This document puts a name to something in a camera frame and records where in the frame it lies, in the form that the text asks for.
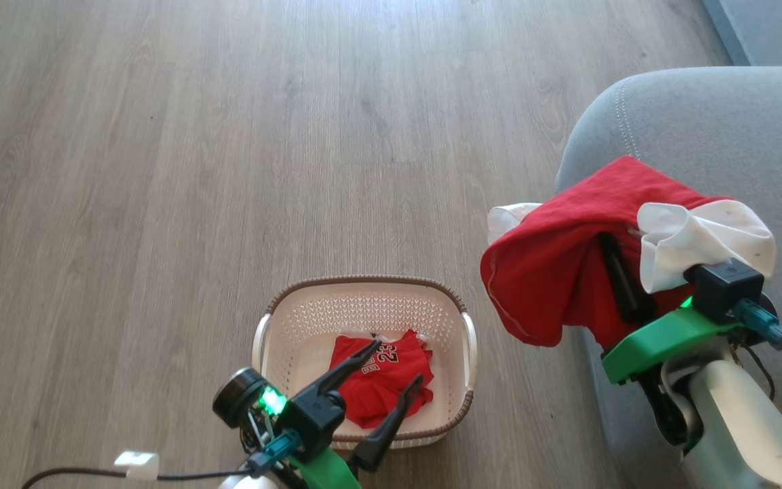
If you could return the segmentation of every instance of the brown basket rim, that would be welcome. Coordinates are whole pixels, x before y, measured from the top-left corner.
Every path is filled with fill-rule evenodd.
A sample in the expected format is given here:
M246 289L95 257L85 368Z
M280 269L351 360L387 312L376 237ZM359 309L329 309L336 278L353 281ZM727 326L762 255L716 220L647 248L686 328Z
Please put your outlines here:
M434 437L443 433L447 433L459 425L460 421L463 421L463 417L469 412L469 406L472 405L472 396L474 396L472 390L467 390L466 396L463 397L463 404L460 405L460 409L458 410L457 414L454 415L451 420L448 420L446 424L441 425L441 427L434 428L433 430L413 431L412 433L395 436L394 441L422 439L423 437ZM363 435L334 435L333 440L337 442L360 442L365 438L366 437Z
M369 283L386 283L386 284L404 284L404 285L423 285L425 287L432 287L438 291L447 295L450 300L457 306L457 310L460 313L466 312L466 306L463 301L460 300L460 296L456 292L448 288L442 282L432 280L431 278L417 278L416 276L401 276L401 275L336 275L336 276L323 276L322 278L308 278L295 282L289 285L276 297L270 301L267 309L264 310L265 314L273 314L276 310L276 306L282 302L286 297L291 295L295 291L306 289L307 287L313 287L316 285L337 285L337 284L369 284Z

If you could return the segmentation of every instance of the white label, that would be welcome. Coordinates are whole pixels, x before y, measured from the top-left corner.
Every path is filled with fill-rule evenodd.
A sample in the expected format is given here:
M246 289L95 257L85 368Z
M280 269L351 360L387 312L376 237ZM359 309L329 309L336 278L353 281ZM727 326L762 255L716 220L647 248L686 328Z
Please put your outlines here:
M122 455L117 457L117 461L114 465L144 465L149 462L150 458L153 458L155 453L145 452L122 452Z

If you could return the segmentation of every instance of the sofa seam stitching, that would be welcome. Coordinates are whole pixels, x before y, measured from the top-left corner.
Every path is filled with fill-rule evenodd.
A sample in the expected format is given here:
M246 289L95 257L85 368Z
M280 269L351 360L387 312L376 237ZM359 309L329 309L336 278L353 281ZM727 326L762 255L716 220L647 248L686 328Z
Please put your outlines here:
M629 140L633 143L633 156L641 159L639 148L635 145L635 137L633 136L633 128L629 125L629 115L627 115L627 81L629 78L623 81L623 86L620 87L620 109L623 111L623 120L627 123L627 132L629 133Z
M627 154L633 154L632 148L629 146L629 140L627 139L627 129L623 125L623 121L620 119L620 93L627 86L627 78L620 82L620 87L614 91L614 115L617 117L617 125L620 127L620 135L623 137L623 143L627 146Z

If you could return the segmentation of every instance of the white tag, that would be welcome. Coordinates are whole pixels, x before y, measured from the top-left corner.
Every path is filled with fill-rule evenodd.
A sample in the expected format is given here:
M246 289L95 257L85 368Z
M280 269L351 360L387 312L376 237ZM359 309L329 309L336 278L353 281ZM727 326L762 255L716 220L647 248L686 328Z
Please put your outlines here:
M122 452L117 467L128 466L128 479L156 480L159 477L159 455L149 452Z

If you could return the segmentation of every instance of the green led light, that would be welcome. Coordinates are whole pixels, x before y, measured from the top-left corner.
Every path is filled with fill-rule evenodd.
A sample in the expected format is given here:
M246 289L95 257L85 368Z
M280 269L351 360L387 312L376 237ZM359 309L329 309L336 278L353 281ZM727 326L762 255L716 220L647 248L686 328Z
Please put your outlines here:
M267 411L267 414L274 416L279 416L279 413L285 408L286 402L288 401L286 401L285 396L277 393L276 389L271 386L265 387L260 399L258 399L258 405L261 406L261 409Z

